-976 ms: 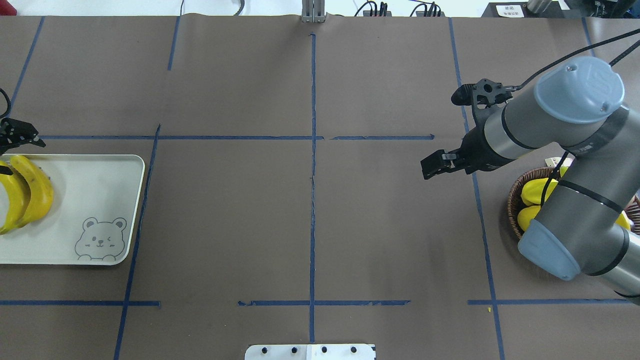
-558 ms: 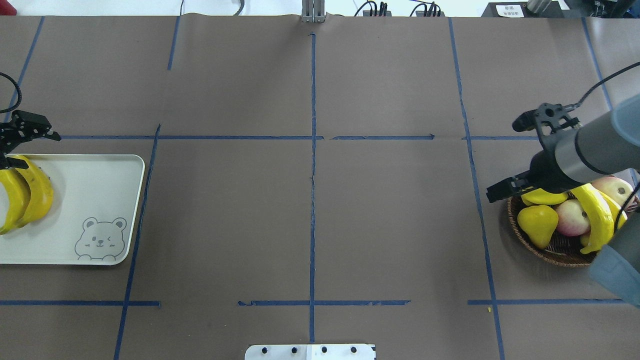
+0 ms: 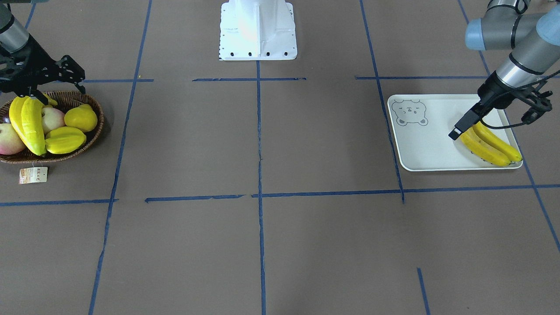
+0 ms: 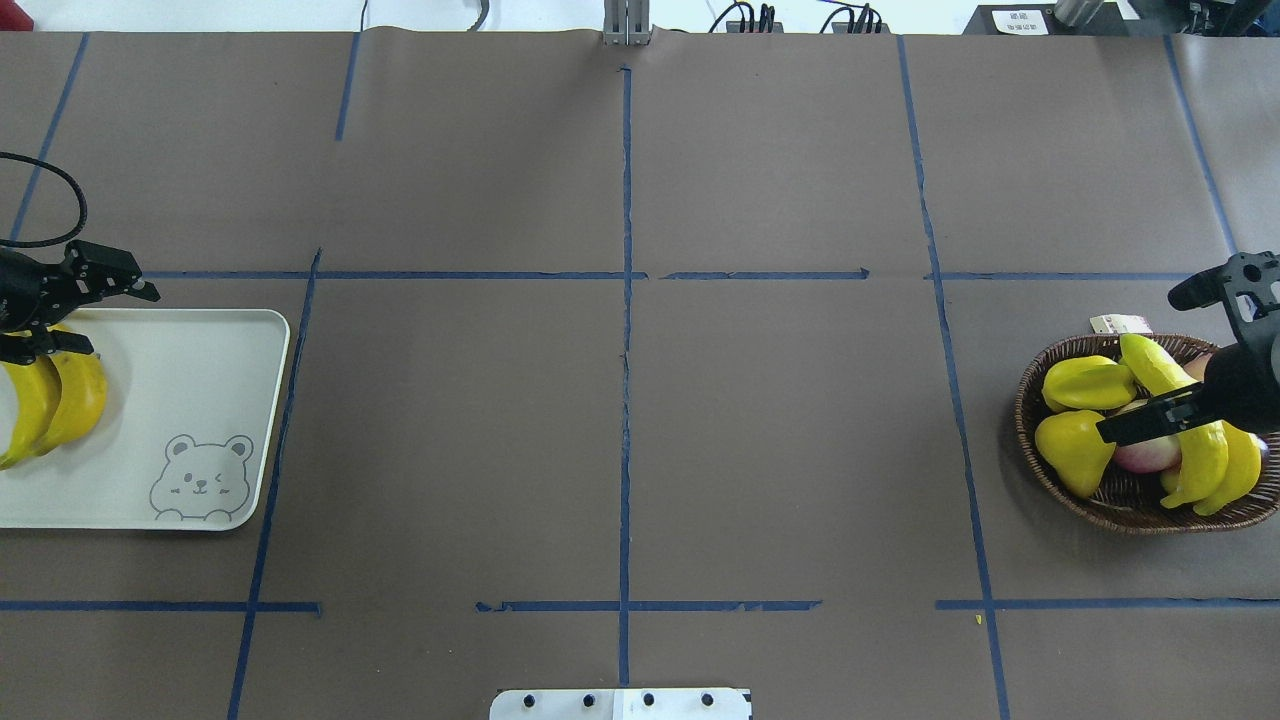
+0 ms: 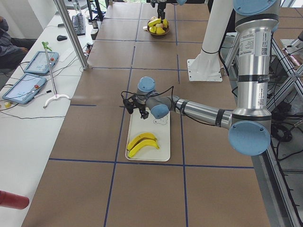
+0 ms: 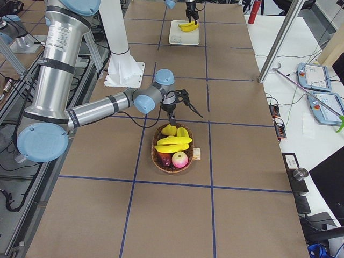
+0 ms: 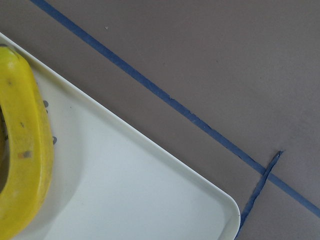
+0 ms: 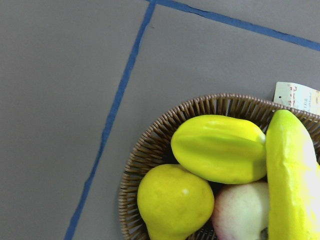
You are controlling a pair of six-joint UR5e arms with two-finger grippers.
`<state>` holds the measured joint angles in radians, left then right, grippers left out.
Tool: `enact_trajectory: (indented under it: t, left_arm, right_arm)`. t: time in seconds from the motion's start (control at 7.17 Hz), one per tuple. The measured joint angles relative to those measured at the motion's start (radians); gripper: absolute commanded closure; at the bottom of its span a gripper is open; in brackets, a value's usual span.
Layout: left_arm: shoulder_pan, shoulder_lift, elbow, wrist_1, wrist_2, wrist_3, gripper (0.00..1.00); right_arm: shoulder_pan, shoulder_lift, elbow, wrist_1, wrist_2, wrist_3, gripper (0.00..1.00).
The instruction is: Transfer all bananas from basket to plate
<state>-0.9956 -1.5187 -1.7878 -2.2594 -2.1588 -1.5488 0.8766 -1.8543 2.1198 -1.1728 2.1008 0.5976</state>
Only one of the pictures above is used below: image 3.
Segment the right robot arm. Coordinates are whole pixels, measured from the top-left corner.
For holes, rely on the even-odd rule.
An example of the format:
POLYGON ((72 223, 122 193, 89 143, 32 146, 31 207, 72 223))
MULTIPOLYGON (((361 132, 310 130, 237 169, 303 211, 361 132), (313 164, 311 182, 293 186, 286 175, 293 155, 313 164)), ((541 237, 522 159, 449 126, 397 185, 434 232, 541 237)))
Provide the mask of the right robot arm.
POLYGON ((69 55, 60 60, 52 59, 12 14, 10 4, 19 3, 19 0, 3 0, 0 6, 1 92, 36 98, 46 105, 47 98, 38 87, 58 81, 73 84, 84 95, 82 66, 69 55))

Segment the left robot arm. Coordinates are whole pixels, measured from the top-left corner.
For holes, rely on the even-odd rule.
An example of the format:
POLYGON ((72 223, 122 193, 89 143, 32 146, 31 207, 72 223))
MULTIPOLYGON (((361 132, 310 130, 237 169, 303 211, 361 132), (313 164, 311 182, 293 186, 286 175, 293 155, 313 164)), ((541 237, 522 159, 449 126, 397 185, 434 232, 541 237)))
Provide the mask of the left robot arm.
POLYGON ((545 73, 560 56, 559 6, 544 14, 525 14, 528 0, 491 0, 483 18, 468 23, 465 44, 471 50, 505 50, 510 54, 478 88, 479 101, 458 120, 449 137, 458 139, 494 109, 514 100, 529 106, 520 126, 551 111, 552 92, 541 92, 545 73))

